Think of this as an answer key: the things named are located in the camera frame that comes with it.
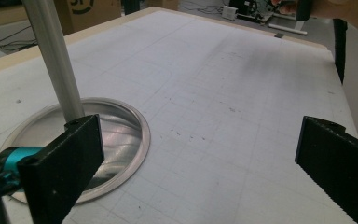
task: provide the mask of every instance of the silver rod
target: silver rod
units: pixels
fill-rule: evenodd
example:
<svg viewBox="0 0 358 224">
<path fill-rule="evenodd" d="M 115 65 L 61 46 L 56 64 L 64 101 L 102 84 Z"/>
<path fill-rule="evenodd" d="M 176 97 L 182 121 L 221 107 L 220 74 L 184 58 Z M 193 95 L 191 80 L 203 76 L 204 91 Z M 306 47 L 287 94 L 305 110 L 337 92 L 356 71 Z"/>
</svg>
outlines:
<svg viewBox="0 0 358 224">
<path fill-rule="evenodd" d="M 84 117 L 53 0 L 22 0 L 67 122 Z"/>
</svg>

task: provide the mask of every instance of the printed logo on box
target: printed logo on box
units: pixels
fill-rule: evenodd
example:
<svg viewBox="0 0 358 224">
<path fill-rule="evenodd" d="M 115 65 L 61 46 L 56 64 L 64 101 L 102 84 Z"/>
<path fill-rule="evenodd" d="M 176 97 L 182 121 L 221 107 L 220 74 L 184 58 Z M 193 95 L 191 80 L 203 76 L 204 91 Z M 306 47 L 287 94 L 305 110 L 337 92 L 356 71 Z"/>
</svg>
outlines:
<svg viewBox="0 0 358 224">
<path fill-rule="evenodd" d="M 71 2 L 72 13 L 81 15 L 88 13 L 94 6 L 94 0 L 73 0 Z"/>
</svg>

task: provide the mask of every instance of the metal rim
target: metal rim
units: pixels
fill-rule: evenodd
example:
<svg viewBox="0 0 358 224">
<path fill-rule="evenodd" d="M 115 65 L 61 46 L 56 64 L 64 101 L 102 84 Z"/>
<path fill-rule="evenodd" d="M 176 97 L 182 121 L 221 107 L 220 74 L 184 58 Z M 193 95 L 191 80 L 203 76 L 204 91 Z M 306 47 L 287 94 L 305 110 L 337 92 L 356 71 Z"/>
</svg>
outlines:
<svg viewBox="0 0 358 224">
<path fill-rule="evenodd" d="M 150 147 L 150 139 L 151 139 L 150 129 L 145 118 L 134 107 L 127 105 L 123 102 L 113 99 L 107 99 L 107 98 L 86 98 L 86 99 L 82 99 L 81 102 L 82 104 L 111 105 L 125 112 L 127 115 L 132 116 L 134 119 L 137 120 L 139 126 L 141 127 L 142 138 L 141 138 L 140 145 L 138 147 L 138 151 L 136 152 L 131 162 L 125 168 L 123 168 L 118 174 L 116 174 L 114 177 L 104 182 L 100 186 L 83 191 L 82 195 L 80 196 L 80 198 L 77 200 L 76 203 L 84 203 L 86 201 L 101 197 L 104 194 L 110 192 L 111 190 L 117 188 L 118 186 L 123 184 L 127 179 L 129 179 L 137 171 L 137 169 L 141 166 L 142 162 L 144 161 L 147 151 Z M 10 136 L 2 145 L 0 151 L 8 147 L 14 147 L 13 142 L 17 139 L 19 135 L 21 135 L 24 132 L 24 130 L 32 126 L 40 118 L 43 118 L 48 114 L 57 110 L 60 110 L 60 106 L 53 105 L 50 107 L 46 107 L 43 110 L 29 117 L 26 121 L 24 121 L 19 127 L 17 127 L 10 134 Z M 12 195 L 12 197 L 21 202 L 26 203 L 25 194 L 23 192 L 16 192 Z"/>
</svg>

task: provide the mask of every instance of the circular metal base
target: circular metal base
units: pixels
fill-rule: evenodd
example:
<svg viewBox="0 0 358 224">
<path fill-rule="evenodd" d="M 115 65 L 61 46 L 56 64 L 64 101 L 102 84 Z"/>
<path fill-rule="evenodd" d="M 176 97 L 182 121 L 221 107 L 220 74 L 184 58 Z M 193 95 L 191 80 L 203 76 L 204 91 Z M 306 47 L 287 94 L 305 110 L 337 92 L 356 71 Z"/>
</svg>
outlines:
<svg viewBox="0 0 358 224">
<path fill-rule="evenodd" d="M 150 146 L 149 127 L 135 108 L 104 98 L 84 99 L 82 105 L 86 115 L 100 115 L 105 159 L 77 203 L 102 196 L 124 183 L 142 164 Z M 64 124 L 59 105 L 45 108 L 24 121 L 1 150 L 46 146 L 64 132 Z M 23 192 L 14 193 L 13 197 L 26 203 Z"/>
</svg>

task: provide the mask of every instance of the white table surface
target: white table surface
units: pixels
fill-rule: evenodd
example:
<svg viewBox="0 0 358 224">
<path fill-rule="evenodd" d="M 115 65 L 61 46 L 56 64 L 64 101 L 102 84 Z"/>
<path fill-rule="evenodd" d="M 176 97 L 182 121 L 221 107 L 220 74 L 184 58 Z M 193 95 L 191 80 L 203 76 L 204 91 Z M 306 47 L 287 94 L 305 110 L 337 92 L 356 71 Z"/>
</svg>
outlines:
<svg viewBox="0 0 358 224">
<path fill-rule="evenodd" d="M 303 116 L 356 135 L 327 49 L 157 11 L 68 50 L 81 97 L 134 106 L 152 139 L 129 181 L 64 223 L 352 223 L 295 163 Z M 41 57 L 0 70 L 0 147 L 55 104 Z"/>
</svg>

